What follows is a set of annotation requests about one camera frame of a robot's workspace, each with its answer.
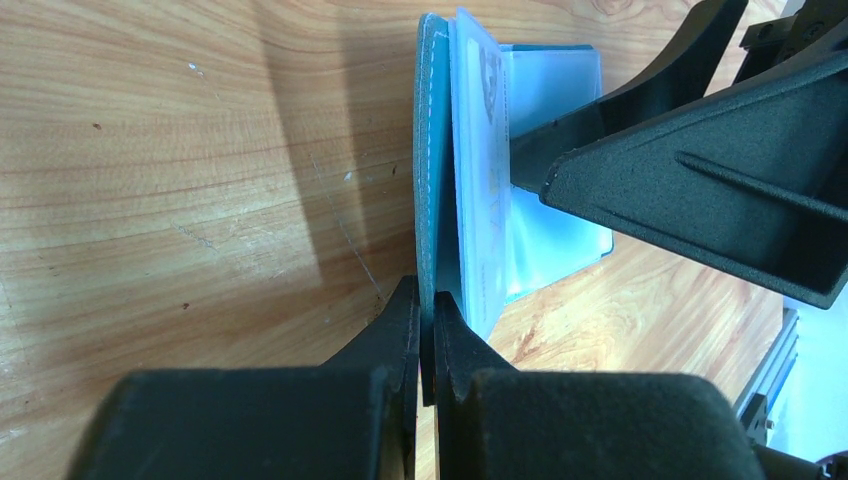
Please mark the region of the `white credit card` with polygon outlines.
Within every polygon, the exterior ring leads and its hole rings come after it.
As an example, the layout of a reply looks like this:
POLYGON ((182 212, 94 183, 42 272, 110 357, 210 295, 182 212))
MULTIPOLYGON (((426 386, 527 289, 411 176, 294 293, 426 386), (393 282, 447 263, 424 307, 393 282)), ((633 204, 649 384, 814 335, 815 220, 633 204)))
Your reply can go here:
POLYGON ((467 9, 457 9, 449 33, 461 310, 486 339, 507 294, 507 76, 500 45, 467 9))

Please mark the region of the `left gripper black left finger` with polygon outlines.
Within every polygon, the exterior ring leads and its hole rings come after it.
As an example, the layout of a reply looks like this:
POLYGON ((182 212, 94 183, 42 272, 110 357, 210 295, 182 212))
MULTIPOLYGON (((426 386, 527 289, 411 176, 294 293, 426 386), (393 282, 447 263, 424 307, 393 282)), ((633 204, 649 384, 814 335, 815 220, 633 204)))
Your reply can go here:
POLYGON ((122 378, 86 428, 72 479, 411 479, 419 288, 310 367, 159 369, 122 378))

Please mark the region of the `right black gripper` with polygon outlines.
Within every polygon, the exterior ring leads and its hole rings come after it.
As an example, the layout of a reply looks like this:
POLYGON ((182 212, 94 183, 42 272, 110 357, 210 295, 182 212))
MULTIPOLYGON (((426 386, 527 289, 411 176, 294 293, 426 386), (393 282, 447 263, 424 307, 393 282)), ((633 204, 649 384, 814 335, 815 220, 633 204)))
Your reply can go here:
POLYGON ((788 1, 779 19, 747 28, 733 80, 745 82, 596 142, 702 98, 747 5, 696 4, 630 81, 512 140, 510 180, 541 188, 550 206, 827 308, 847 282, 847 54, 807 52, 745 80, 845 20, 847 0, 788 1))

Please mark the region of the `blue card holder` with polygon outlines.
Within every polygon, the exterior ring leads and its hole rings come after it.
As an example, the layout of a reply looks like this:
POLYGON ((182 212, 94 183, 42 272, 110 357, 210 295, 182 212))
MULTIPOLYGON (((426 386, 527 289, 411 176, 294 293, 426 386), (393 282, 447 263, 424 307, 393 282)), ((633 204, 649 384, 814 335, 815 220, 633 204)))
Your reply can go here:
MULTIPOLYGON (((449 293, 464 319, 459 282, 449 22, 421 17, 414 87, 413 192, 420 320, 449 293)), ((554 117, 599 98, 601 56, 589 45, 500 44, 507 76, 509 144, 554 117)), ((543 204, 510 180, 505 306, 608 255, 612 231, 543 204)))

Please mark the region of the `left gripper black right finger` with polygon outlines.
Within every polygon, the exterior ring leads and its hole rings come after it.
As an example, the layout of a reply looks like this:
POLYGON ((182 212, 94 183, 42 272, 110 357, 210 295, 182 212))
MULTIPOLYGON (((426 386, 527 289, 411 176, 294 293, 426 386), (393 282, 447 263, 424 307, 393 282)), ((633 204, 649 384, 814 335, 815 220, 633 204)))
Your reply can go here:
POLYGON ((435 300, 443 479, 760 479, 721 392, 686 374, 525 371, 435 300))

